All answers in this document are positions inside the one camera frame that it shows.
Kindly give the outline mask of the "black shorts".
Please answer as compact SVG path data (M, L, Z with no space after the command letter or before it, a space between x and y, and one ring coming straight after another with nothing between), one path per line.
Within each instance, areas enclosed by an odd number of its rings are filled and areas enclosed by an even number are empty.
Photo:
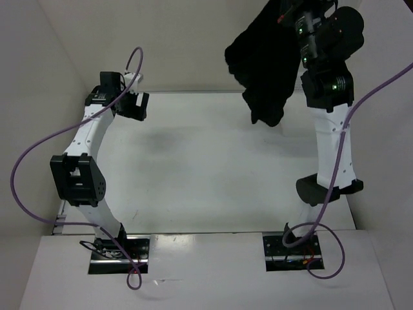
M277 126L293 94L301 55L295 30L278 23L290 1L271 0L225 49L228 71L245 88L253 124Z

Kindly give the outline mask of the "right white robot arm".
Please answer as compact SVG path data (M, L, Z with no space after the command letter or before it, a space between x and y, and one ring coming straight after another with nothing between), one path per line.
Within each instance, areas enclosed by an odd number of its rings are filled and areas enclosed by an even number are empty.
M304 203L321 206L320 213L308 222L306 234L288 229L283 236L284 249L297 254L320 224L330 202L363 189L352 166L354 79L346 61L365 42L364 20L356 9L338 6L337 1L291 1L278 22L295 30L305 69L301 85L317 139L318 171L299 179L296 190Z

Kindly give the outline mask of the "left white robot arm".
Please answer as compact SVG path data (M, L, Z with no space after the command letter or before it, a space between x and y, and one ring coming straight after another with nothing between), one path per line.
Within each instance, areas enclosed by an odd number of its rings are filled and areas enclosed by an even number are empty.
M124 257L129 242L122 223L105 200L106 180L96 159L116 116L145 120L149 95L138 91L142 78L142 74L131 72L101 72L100 84L85 99L86 124L78 128L64 153L50 160L59 197L96 225L96 239L87 246L108 259Z

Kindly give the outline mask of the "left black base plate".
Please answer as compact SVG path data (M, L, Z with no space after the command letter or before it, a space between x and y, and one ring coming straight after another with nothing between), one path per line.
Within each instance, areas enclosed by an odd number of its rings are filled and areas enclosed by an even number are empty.
M93 243L83 244L92 252L88 274L128 274L130 271L136 274L130 260L110 240L102 242L96 239ZM149 245L148 236L127 238L123 243L124 250L138 265L142 274L148 273Z

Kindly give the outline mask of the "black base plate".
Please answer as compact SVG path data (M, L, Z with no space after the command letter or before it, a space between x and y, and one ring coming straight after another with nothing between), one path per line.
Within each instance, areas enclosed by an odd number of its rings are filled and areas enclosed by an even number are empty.
M322 270L321 248L316 235L297 247L287 248L282 244L282 233L264 234L263 248L267 272L301 271L310 264L310 270Z
M136 274L130 260L110 240L102 242L96 239L93 243L83 244L92 252L88 274L128 274L130 271ZM138 265L142 274L148 273L149 245L148 236L127 238L123 243L124 250Z

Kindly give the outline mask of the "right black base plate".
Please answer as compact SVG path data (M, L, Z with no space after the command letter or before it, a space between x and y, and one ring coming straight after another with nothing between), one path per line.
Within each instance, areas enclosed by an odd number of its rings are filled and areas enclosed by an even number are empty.
M282 244L282 233L264 234L263 248L267 272L301 271L310 264L310 270L322 270L321 248L316 235L297 247L287 248Z

